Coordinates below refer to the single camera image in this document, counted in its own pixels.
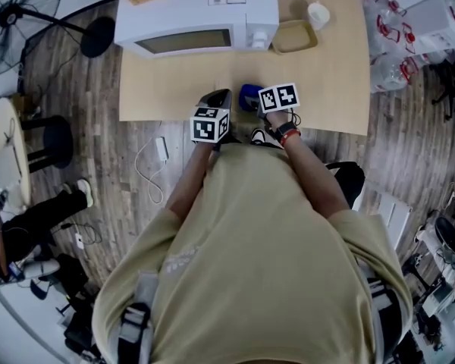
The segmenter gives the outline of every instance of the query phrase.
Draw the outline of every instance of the black stool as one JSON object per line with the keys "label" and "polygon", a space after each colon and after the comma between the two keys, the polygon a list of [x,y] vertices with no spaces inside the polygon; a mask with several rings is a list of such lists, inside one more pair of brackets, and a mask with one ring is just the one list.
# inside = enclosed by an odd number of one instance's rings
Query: black stool
{"label": "black stool", "polygon": [[44,127],[42,136],[44,148],[27,155],[31,173],[52,165],[56,168],[65,168],[71,163],[74,152],[73,135],[66,119],[62,116],[52,116],[22,121],[21,125],[23,130]]}

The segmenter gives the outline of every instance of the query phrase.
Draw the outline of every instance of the fan base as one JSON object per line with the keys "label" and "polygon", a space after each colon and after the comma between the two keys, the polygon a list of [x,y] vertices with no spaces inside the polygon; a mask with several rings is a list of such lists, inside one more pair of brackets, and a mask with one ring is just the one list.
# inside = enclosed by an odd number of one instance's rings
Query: fan base
{"label": "fan base", "polygon": [[115,21],[110,17],[98,17],[86,28],[96,36],[83,35],[81,52],[88,58],[95,58],[105,52],[115,37]]}

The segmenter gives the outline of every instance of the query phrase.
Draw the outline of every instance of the hand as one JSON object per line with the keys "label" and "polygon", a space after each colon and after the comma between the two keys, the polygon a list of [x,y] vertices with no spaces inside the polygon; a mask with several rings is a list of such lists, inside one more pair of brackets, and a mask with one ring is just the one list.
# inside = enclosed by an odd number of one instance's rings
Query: hand
{"label": "hand", "polygon": [[270,122],[272,129],[276,130],[288,122],[288,113],[284,111],[269,112],[266,114],[266,118]]}

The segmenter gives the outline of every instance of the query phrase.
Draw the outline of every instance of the beige t-shirt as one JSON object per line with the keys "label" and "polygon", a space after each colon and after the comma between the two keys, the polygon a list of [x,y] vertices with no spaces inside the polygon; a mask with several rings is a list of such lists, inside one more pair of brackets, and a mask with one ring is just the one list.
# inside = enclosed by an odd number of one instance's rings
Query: beige t-shirt
{"label": "beige t-shirt", "polygon": [[411,296],[378,216],[315,212],[282,150],[230,144],[180,225],[164,209],[100,292],[93,330],[108,336],[139,273],[159,271],[151,362],[374,359],[371,296],[355,257]]}

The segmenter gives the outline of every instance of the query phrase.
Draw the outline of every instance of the black pants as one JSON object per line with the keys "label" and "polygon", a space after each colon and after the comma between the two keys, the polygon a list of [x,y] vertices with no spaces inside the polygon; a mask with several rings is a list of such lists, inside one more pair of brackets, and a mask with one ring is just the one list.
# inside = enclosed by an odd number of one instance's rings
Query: black pants
{"label": "black pants", "polygon": [[27,256],[54,226],[87,207],[82,191],[61,192],[55,198],[41,202],[17,215],[2,226],[5,253],[8,262]]}

